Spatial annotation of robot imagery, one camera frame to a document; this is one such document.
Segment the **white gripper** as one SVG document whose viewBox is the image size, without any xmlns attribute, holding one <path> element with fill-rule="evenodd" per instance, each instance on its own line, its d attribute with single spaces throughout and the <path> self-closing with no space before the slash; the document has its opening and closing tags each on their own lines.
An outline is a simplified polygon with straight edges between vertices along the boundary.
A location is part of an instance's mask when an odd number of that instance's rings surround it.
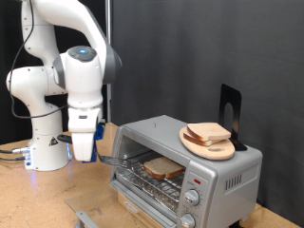
<svg viewBox="0 0 304 228">
<path fill-rule="evenodd" d="M 68 109 L 68 130 L 71 133 L 74 156 L 77 161 L 89 162 L 93 152 L 97 124 L 103 117 L 99 106 L 89 109 Z"/>
</svg>

